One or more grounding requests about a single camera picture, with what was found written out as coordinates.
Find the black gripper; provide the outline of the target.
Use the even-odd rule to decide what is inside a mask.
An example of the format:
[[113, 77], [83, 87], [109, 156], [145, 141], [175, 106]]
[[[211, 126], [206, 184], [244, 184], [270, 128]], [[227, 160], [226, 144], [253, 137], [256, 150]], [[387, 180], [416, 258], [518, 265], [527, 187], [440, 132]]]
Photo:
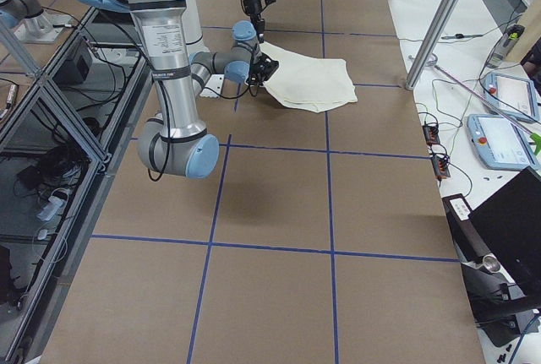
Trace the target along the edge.
[[271, 78], [278, 68], [279, 62], [277, 60], [271, 59], [266, 54], [261, 54], [250, 66], [249, 85], [262, 85]]
[[254, 26], [259, 43], [265, 41], [265, 20], [260, 16], [263, 10], [261, 0], [243, 0], [244, 13], [252, 18], [252, 24]]

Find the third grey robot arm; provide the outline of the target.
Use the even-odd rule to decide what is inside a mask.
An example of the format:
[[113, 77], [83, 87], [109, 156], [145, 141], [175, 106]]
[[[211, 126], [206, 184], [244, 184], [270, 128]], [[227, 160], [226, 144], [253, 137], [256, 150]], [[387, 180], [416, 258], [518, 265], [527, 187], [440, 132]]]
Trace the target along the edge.
[[70, 20], [51, 15], [39, 0], [1, 0], [1, 21], [23, 43], [52, 44]]

